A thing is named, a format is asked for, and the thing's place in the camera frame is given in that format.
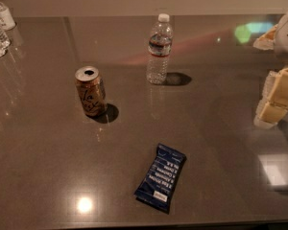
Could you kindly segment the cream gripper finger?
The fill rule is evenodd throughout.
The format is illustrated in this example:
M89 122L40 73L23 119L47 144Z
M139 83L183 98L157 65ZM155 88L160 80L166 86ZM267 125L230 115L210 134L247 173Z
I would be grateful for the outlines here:
M262 98L255 111L253 123L270 129L288 112L288 66L280 71L270 71L265 79Z
M273 50L276 29L277 24L275 24L271 29L269 29L265 34L257 38L253 44L253 47L259 50Z

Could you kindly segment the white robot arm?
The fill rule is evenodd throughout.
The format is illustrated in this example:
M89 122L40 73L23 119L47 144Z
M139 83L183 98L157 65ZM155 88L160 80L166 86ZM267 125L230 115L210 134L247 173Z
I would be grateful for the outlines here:
M288 11L278 23L253 44L260 50L273 50L285 66L270 71L265 79L262 97L255 111L253 123L257 127L269 129L277 125L288 112Z

